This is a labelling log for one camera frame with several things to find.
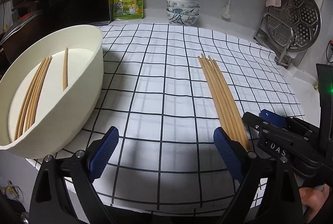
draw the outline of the plaid tablecloth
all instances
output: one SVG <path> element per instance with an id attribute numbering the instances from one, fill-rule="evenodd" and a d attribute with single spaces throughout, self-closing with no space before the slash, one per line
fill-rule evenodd
<path id="1" fill-rule="evenodd" d="M 86 149 L 113 125 L 119 144 L 94 187 L 104 204 L 168 215 L 221 215 L 238 182 L 213 144 L 219 125 L 198 56 L 215 59 L 240 114 L 302 118 L 270 50 L 223 33 L 176 25 L 100 28 L 104 80 L 91 117 L 55 157 Z M 248 132 L 254 150 L 256 131 Z M 36 168 L 42 159 L 29 160 Z M 70 179 L 69 189 L 74 190 Z M 265 180 L 253 206 L 260 203 Z"/>

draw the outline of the seasoning pouch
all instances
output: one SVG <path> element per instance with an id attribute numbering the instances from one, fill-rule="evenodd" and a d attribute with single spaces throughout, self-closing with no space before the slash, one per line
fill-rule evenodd
<path id="1" fill-rule="evenodd" d="M 114 0 L 114 20 L 143 18 L 144 0 Z"/>

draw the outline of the human hand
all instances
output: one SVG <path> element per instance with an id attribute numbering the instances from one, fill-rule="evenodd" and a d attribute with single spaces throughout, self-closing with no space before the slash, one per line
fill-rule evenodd
<path id="1" fill-rule="evenodd" d="M 309 207 L 304 215 L 305 223 L 309 223 L 324 205 L 330 193 L 330 187 L 325 184 L 322 190 L 310 187 L 299 189 L 302 205 Z"/>

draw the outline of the blue floral bowl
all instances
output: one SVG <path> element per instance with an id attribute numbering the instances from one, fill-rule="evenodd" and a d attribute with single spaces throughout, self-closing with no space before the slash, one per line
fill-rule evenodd
<path id="1" fill-rule="evenodd" d="M 167 0 L 166 6 L 172 8 L 198 8 L 199 2 L 193 0 Z"/>
<path id="2" fill-rule="evenodd" d="M 199 17 L 199 15 L 176 14 L 169 11 L 166 11 L 166 16 L 171 23 L 183 26 L 193 25 Z"/>
<path id="3" fill-rule="evenodd" d="M 173 8 L 173 7 L 167 7 L 167 11 L 177 14 L 185 14 L 185 15 L 198 15 L 199 14 L 199 8 Z"/>

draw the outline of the bundle of chopsticks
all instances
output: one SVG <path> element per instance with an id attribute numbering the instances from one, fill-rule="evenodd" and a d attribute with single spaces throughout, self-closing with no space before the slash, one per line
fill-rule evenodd
<path id="1" fill-rule="evenodd" d="M 43 59 L 30 82 L 17 118 L 14 140 L 23 134 L 23 127 L 26 132 L 35 122 L 39 96 L 51 60 L 52 56 Z"/>
<path id="2" fill-rule="evenodd" d="M 231 140 L 238 141 L 246 151 L 249 151 L 249 139 L 242 118 L 218 64 L 210 56 L 208 59 L 203 54 L 201 56 L 202 58 L 198 59 L 213 97 L 221 127 Z"/>

